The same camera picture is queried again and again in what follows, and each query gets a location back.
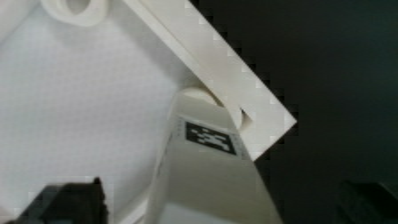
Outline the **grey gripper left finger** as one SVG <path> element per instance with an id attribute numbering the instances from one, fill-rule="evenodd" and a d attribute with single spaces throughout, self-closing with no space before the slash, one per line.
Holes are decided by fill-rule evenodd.
<path id="1" fill-rule="evenodd" d="M 14 224 L 108 224 L 101 179 L 89 183 L 48 185 Z"/>

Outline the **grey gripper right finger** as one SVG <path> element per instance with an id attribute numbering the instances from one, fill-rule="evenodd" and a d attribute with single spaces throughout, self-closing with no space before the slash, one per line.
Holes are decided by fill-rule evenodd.
<path id="1" fill-rule="evenodd" d="M 398 224 L 398 183 L 341 183 L 334 224 Z"/>

